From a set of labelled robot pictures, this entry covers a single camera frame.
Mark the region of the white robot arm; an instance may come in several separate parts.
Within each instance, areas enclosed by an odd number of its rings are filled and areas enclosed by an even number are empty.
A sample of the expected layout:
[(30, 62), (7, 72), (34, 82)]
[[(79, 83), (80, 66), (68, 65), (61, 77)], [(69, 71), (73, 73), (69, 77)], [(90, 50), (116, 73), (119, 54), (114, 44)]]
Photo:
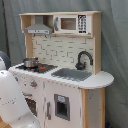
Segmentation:
[(8, 71), (10, 66), (9, 57), (0, 51), (0, 117), (12, 128), (41, 128), (18, 82)]

